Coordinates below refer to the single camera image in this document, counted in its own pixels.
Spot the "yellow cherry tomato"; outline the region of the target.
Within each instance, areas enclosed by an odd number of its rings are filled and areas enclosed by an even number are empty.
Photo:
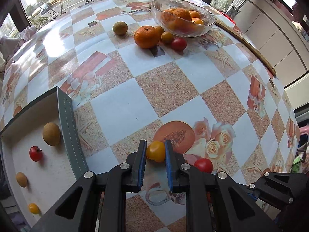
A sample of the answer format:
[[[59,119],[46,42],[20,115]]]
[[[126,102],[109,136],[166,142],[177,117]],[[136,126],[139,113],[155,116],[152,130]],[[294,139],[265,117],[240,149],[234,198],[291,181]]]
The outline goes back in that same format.
[[[35,203],[30,203],[28,205],[28,210],[30,211],[30,213],[38,215],[40,214],[40,209],[39,207],[35,204]]]
[[[165,144],[161,141],[153,141],[146,150],[146,157],[157,163],[163,163],[165,156]]]

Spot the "red stemmed cherry tomato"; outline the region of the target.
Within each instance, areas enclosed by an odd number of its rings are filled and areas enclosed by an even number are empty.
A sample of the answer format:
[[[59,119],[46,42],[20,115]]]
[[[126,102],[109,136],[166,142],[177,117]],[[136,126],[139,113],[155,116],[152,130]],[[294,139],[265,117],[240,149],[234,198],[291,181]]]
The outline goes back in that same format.
[[[29,150],[30,159],[34,162],[38,162],[43,158],[42,150],[37,146],[32,146]]]

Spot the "large orange mandarin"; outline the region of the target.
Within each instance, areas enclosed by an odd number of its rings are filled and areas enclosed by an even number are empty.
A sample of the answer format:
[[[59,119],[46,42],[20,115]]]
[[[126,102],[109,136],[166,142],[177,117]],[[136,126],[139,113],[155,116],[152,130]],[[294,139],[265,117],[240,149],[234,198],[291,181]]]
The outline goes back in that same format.
[[[142,26],[138,28],[134,34],[136,45],[143,49],[150,49],[156,46],[159,40],[159,34],[152,26]]]

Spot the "green kiwi on table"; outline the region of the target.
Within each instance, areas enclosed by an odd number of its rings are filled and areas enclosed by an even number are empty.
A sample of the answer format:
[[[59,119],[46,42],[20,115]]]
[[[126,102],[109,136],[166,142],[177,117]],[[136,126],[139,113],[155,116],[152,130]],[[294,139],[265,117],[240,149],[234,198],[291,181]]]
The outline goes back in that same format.
[[[119,36],[124,35],[126,34],[127,30],[128,30],[128,25],[123,21],[119,21],[113,25],[113,32],[116,35],[119,35]]]

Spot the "red tomato near bowl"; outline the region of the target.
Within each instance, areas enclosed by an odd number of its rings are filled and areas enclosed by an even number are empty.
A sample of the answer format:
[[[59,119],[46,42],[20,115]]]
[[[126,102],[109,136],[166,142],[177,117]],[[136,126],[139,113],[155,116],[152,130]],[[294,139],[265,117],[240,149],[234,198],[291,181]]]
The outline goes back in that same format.
[[[187,43],[186,43],[186,40],[183,38],[179,38],[179,37],[174,38],[174,40],[171,43],[171,48],[177,52],[183,51],[186,47],[187,47]]]

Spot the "grey shallow tray box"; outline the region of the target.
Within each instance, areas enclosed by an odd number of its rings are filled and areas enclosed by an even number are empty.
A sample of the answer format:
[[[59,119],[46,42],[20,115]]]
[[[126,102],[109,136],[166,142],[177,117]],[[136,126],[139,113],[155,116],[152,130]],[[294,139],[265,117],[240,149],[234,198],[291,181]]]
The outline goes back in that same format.
[[[42,137],[46,123],[59,126],[61,137],[56,146]],[[39,147],[43,158],[34,162],[29,150]],[[78,139],[72,100],[60,88],[54,87],[26,105],[1,131],[1,160],[11,195],[26,223],[33,227],[48,209],[88,170]],[[28,179],[26,188],[16,181],[22,172]],[[35,203],[40,214],[30,213],[28,205]]]

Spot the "small brown fruit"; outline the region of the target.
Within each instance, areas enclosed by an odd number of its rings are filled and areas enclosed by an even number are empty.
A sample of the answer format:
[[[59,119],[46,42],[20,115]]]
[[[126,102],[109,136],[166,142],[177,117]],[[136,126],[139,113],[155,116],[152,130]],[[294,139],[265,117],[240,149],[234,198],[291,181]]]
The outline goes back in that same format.
[[[52,122],[46,123],[43,127],[42,137],[48,145],[58,145],[61,137],[59,126]]]

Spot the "mandarin in bowl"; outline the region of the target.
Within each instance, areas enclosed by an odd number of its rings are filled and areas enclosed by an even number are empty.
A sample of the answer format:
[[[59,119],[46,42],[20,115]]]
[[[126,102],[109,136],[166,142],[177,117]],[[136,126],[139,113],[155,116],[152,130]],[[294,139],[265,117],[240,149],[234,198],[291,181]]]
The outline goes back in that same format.
[[[188,22],[191,22],[191,14],[186,9],[177,8],[173,11],[173,15],[176,17],[175,19],[176,28],[187,26]]]

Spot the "glass fruit bowl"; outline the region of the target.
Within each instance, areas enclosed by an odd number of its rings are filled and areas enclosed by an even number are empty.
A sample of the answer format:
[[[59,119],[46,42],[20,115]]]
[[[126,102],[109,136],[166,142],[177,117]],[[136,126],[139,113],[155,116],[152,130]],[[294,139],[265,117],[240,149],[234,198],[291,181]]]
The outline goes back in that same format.
[[[202,36],[216,22],[210,11],[184,0],[153,0],[150,9],[159,26],[179,37]]]

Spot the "brown kiwi fruit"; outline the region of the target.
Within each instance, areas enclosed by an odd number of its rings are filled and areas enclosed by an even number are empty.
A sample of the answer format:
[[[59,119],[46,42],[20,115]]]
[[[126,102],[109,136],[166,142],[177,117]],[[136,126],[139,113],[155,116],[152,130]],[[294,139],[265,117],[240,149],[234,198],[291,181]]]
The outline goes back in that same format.
[[[28,179],[26,177],[26,175],[24,175],[22,172],[18,172],[16,174],[16,181],[18,183],[18,185],[22,188],[26,188],[28,185]]]

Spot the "small yellow fruit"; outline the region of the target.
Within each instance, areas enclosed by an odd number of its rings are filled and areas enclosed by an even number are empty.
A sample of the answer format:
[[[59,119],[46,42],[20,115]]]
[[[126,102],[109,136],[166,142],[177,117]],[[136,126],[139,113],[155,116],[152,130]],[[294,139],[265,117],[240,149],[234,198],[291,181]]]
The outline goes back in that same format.
[[[174,41],[174,35],[172,35],[170,32],[163,32],[161,35],[161,42],[168,46],[170,44],[172,44],[172,42]]]
[[[156,33],[158,34],[159,38],[161,38],[161,35],[165,32],[165,30],[159,25],[156,25],[154,28],[155,28]]]

